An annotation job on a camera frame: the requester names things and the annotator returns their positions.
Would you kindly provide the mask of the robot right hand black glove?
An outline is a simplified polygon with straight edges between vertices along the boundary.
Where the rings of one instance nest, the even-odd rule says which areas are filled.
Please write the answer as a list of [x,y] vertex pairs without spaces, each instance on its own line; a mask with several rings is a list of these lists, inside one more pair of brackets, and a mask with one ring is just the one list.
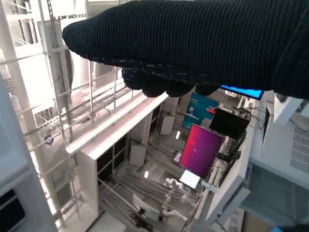
[[147,97],[221,86],[309,97],[306,0],[134,0],[63,29],[68,49],[122,68]]

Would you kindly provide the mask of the robot left hand blue tape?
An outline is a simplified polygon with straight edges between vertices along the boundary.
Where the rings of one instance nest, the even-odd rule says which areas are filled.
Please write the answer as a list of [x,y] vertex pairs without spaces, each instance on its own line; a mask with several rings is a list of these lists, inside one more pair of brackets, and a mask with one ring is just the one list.
[[272,227],[267,232],[309,232],[309,225],[297,224],[294,226]]

